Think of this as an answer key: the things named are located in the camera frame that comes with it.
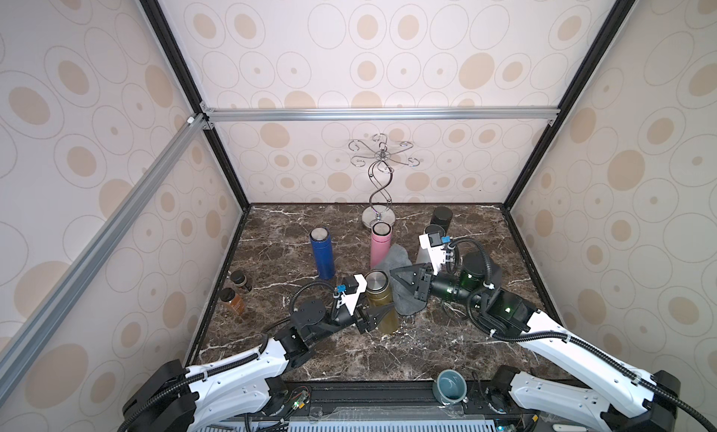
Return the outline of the white thermos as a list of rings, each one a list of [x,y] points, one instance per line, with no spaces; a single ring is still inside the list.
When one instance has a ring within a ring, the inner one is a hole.
[[[438,225],[429,225],[419,236],[419,250],[415,264],[431,264],[434,273],[438,273],[444,264],[444,241],[446,231]]]

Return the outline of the gold thermos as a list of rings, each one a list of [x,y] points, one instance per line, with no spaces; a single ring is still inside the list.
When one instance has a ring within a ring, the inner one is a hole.
[[[382,307],[393,302],[388,275],[384,271],[371,270],[365,275],[365,279],[367,281],[367,300],[371,307]],[[383,317],[378,329],[384,335],[394,334],[399,329],[399,319],[394,308]]]

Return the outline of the pink thermos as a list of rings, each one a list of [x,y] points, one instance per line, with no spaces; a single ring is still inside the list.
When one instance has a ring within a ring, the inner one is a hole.
[[[370,265],[378,267],[391,247],[392,226],[385,221],[377,221],[372,226]]]

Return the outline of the black thermos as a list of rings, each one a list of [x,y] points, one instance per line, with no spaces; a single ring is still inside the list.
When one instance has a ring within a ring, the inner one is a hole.
[[[429,224],[441,227],[444,232],[448,232],[453,220],[453,211],[447,206],[437,206],[431,215]]]

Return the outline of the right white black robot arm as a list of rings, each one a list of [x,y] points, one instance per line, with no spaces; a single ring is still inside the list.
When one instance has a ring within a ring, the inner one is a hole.
[[[638,369],[561,327],[547,313],[499,285],[473,280],[461,286],[450,273],[431,265],[394,269],[390,273],[413,299],[435,297],[462,303],[469,321],[499,342],[519,344],[550,360],[582,383],[581,387],[545,381],[508,367],[494,378],[495,397],[507,397],[525,410],[541,411],[596,431],[673,431],[679,413],[705,430],[715,425],[680,400],[680,381],[661,370]]]

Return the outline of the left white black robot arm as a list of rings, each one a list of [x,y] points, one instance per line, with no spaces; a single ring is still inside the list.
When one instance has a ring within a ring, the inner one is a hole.
[[[286,390],[282,374],[306,363],[316,344],[334,333],[376,329],[392,308],[390,303],[327,310],[319,299],[308,299],[255,348],[205,365],[166,362],[125,402],[119,430],[196,431],[268,406],[278,411]]]

